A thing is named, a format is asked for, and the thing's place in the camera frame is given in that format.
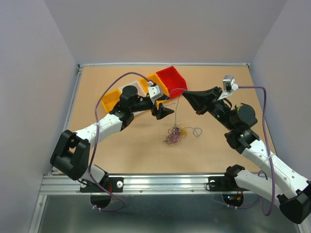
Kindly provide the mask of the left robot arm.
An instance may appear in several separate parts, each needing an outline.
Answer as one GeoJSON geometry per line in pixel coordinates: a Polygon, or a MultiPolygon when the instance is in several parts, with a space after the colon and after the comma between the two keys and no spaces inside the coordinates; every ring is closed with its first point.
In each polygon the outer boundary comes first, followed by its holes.
{"type": "Polygon", "coordinates": [[[60,134],[50,164],[74,181],[90,183],[97,191],[122,192],[123,180],[110,182],[107,172],[93,164],[95,155],[90,153],[96,151],[99,142],[127,128],[136,112],[149,110],[158,120],[174,113],[161,103],[168,99],[156,84],[148,87],[145,97],[138,95],[135,86],[125,86],[116,105],[104,118],[97,118],[81,130],[65,130],[60,134]]]}

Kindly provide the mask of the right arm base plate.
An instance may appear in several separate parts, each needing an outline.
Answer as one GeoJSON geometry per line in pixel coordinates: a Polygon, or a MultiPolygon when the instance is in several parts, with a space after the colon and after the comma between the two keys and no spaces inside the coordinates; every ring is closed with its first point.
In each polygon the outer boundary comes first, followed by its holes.
{"type": "Polygon", "coordinates": [[[230,192],[237,191],[238,188],[248,191],[251,188],[251,181],[242,176],[209,176],[204,186],[205,190],[210,192],[230,192]]]}

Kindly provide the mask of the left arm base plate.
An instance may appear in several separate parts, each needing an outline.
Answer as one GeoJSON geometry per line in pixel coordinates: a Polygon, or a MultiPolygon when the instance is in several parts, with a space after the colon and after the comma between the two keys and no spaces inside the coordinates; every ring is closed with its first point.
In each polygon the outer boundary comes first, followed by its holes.
{"type": "MultiPolygon", "coordinates": [[[[87,180],[82,180],[84,184],[80,184],[80,192],[81,193],[99,193],[103,192],[95,183],[87,180]]],[[[104,178],[100,181],[100,185],[104,187],[107,191],[112,193],[121,193],[123,192],[123,177],[111,177],[104,178]]]]}

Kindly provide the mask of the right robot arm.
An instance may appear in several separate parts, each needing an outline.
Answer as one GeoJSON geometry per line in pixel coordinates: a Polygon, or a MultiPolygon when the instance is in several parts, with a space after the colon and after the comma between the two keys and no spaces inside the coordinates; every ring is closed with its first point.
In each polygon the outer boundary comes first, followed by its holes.
{"type": "Polygon", "coordinates": [[[206,91],[185,91],[184,98],[196,114],[210,113],[228,132],[229,146],[256,164],[270,177],[260,178],[239,165],[229,167],[224,176],[228,189],[240,187],[258,194],[277,206],[291,222],[301,224],[311,213],[311,182],[295,172],[271,152],[268,140],[252,131],[257,123],[255,110],[248,104],[228,106],[224,99],[244,86],[214,87],[206,91]]]}

